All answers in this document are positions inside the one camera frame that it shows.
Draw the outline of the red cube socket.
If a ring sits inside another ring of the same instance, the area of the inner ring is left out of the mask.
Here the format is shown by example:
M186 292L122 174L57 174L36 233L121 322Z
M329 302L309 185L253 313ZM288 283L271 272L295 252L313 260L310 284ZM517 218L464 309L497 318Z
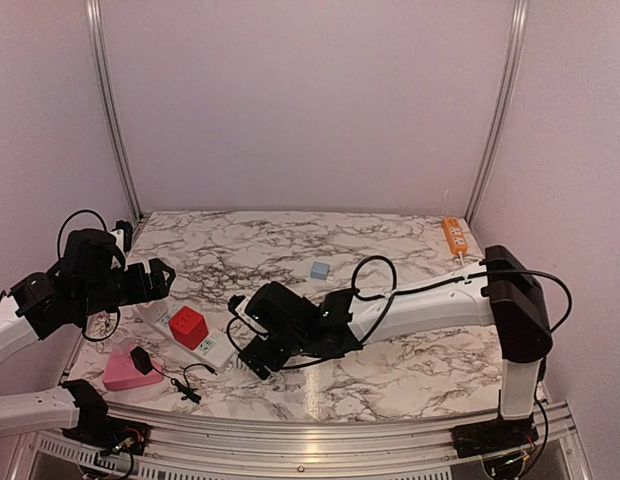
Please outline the red cube socket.
M174 339L190 350L195 350L209 336L204 316L190 307L182 307L168 322Z

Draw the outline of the light blue plug adapter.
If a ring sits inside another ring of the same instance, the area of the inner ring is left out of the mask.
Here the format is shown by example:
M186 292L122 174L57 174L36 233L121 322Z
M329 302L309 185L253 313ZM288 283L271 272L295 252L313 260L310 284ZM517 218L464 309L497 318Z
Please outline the light blue plug adapter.
M330 265L315 261L310 269L310 277L316 280L326 281L330 274Z

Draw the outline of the white multicolour power strip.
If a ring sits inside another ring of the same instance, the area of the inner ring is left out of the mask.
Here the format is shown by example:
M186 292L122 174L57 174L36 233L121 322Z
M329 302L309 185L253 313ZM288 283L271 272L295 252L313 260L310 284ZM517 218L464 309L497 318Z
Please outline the white multicolour power strip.
M210 327L196 310L183 306L175 310L165 300L137 305L140 319L156 333L197 361L224 371L236 354L224 334Z

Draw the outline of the black power adapter with cable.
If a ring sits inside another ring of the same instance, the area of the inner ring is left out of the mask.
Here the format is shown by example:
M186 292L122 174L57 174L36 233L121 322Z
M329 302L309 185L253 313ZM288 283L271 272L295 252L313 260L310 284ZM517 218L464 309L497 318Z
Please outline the black power adapter with cable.
M161 371L152 361L149 353L142 347L135 347L130 352L130 359L134 365L134 368L143 375L149 375L150 373L157 373L161 377L169 380L169 383L181 394L182 401L191 401L194 404L199 405L202 397L197 393L197 389L190 385L188 378L188 371L195 367L203 367L212 375L216 375L217 371L210 365L205 363L193 363L187 365L182 369L182 381L178 380L165 372Z

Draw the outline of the pink triangular power strip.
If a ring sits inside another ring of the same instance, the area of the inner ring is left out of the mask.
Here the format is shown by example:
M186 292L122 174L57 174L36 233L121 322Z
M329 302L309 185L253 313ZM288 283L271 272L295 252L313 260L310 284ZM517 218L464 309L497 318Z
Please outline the pink triangular power strip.
M110 354L102 375L102 382L107 391L117 392L136 389L161 383L164 377L161 373L152 370L143 374L134 366L129 346L115 350Z

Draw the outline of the orange power strip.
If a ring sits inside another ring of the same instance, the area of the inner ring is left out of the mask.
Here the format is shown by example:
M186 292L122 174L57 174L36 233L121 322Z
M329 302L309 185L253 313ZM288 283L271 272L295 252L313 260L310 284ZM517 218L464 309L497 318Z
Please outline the orange power strip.
M455 217L444 217L442 228L451 254L457 257L465 256L468 251L468 243L460 221Z

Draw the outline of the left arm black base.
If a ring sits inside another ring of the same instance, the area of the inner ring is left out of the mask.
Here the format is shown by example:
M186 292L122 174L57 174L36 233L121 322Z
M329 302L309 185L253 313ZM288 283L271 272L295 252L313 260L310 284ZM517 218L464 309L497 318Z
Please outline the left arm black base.
M73 426L61 429L64 437L99 447L103 455L122 450L139 456L144 453L150 431L147 424L110 416L107 403L86 380L66 381L61 387L72 395L79 410Z

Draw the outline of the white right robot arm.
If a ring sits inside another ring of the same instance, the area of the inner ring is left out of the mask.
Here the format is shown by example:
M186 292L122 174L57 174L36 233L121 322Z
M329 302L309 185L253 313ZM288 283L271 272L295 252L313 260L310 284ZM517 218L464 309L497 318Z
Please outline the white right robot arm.
M260 379L304 356L314 365L359 351L369 343L420 332L465 326L496 328L503 361L499 412L485 430L496 448L524 431L532 414L544 358L553 346L540 279L505 247L458 272L404 289L364 294L355 284L314 304L279 282L250 297L235 295L228 310L253 328L238 350L240 361Z

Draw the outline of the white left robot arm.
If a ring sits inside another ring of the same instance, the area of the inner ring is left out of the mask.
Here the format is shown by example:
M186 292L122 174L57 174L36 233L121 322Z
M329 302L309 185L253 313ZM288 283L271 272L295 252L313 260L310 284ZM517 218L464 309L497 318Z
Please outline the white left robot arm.
M160 258L130 263L122 229L81 229L58 245L58 258L0 293L0 438L60 429L106 445L124 431L87 380L59 378L69 349L61 333L87 333L96 314L165 299L176 272Z

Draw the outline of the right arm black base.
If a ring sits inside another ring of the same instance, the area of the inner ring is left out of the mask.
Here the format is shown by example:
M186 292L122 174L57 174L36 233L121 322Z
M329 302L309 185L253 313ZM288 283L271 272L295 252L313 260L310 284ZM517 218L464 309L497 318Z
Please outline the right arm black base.
M526 419L494 419L459 425L451 430L454 449L459 458L481 456L535 443L539 439L532 415Z

